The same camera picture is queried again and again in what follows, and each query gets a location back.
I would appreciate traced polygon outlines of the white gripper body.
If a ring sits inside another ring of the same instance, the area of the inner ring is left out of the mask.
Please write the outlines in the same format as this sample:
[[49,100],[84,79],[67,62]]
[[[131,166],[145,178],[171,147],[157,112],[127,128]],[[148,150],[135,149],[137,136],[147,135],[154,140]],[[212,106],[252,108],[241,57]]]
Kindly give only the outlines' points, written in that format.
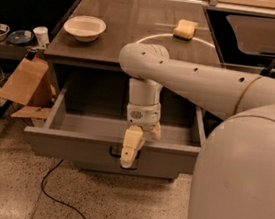
[[127,120],[130,124],[141,127],[144,131],[152,130],[161,119],[161,105],[142,105],[128,103]]

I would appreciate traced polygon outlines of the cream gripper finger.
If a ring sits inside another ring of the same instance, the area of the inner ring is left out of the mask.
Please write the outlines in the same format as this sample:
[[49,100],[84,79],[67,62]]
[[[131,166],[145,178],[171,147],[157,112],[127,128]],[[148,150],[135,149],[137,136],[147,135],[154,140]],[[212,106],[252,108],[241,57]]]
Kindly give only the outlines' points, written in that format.
[[160,122],[157,122],[156,125],[150,130],[149,136],[153,141],[161,140],[161,125]]
[[143,133],[142,128],[137,125],[132,125],[127,128],[120,158],[120,164],[123,168],[130,169],[134,163],[139,149],[144,145],[145,138]]

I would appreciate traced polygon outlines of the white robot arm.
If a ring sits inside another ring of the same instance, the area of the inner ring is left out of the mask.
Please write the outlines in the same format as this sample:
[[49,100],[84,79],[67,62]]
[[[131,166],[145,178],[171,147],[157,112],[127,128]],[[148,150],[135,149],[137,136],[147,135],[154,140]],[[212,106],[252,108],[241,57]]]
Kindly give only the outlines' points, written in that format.
[[275,79],[142,43],[122,48],[119,63],[221,118],[196,159],[188,219],[275,219]]

